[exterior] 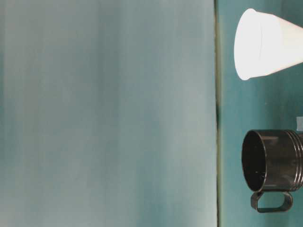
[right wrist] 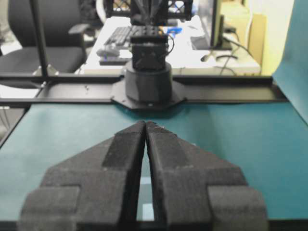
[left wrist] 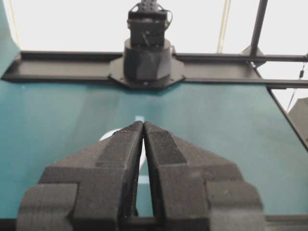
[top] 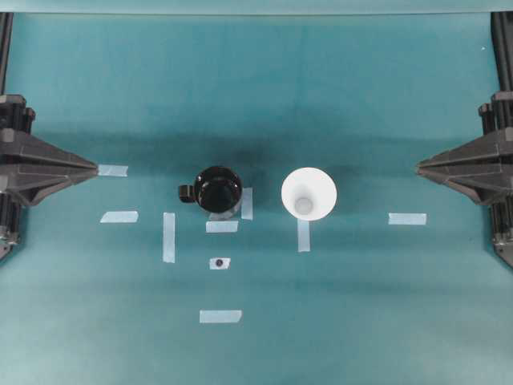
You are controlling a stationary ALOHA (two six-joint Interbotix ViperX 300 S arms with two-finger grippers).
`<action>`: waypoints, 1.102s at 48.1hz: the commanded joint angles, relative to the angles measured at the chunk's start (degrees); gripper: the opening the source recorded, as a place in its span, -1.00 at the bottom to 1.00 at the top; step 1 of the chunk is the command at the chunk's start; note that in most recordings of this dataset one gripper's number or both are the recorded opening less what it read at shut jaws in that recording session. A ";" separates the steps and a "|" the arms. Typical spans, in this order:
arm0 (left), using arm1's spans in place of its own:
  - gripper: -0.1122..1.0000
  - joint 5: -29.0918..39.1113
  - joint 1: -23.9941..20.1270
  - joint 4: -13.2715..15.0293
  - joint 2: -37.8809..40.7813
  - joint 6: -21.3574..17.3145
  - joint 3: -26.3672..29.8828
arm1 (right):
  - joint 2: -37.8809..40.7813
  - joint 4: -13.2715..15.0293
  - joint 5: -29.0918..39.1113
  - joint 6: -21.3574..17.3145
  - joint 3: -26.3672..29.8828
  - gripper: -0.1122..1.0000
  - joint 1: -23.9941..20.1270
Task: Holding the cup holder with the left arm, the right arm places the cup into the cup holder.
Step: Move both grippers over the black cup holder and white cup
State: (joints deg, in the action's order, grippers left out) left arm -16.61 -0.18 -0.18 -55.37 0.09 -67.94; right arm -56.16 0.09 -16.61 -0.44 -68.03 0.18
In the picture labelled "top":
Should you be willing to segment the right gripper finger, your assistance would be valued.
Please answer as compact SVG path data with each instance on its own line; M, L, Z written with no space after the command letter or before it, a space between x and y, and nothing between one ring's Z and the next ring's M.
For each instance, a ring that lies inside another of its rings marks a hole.
M447 188L463 194L470 198L476 205L492 205L504 201L512 196L512 184L500 182L498 184L488 184L482 181L476 181L468 178L448 178L436 172L420 170L419 176L426 178L436 184L444 185Z
M498 164L509 156L512 156L512 130L498 130L422 160L417 164L417 172L447 166Z

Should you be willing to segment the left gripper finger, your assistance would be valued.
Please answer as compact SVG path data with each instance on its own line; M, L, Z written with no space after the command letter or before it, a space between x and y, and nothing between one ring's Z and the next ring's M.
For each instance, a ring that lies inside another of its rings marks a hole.
M17 172L20 168L30 171L55 171L69 168L72 171L98 172L98 166L72 152L55 147L29 133L3 128L1 130L1 173Z
M17 172L1 173L1 192L23 206L35 206L51 194L97 175L98 172L72 171L69 168L55 171L30 171L28 168L20 168Z

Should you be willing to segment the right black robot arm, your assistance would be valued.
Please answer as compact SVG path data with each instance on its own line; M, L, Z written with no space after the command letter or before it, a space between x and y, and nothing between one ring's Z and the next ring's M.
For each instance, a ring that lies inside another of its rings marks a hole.
M512 92L499 91L479 107L483 134L416 165L416 173L487 206L491 243L512 265Z

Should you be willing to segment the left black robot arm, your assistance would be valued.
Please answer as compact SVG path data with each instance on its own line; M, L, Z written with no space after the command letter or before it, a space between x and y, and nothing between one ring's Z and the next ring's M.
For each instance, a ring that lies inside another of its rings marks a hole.
M97 164L32 135L35 116L23 96L1 96L1 259L19 243L23 208L99 172Z

